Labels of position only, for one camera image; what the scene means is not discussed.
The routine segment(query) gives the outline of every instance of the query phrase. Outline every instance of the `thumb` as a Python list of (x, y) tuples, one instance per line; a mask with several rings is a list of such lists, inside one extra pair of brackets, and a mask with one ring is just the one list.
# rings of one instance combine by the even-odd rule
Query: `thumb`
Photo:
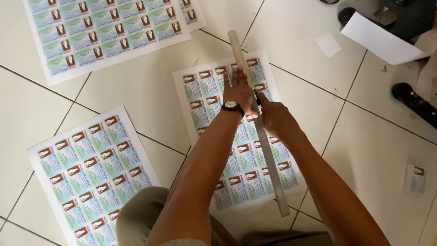
[(247, 115), (251, 116), (252, 118), (258, 118), (258, 113), (253, 110), (247, 112)]
[(266, 97), (266, 95), (264, 95), (264, 93), (258, 92), (257, 96), (260, 99), (262, 105), (270, 103), (269, 99), (267, 99), (267, 97)]

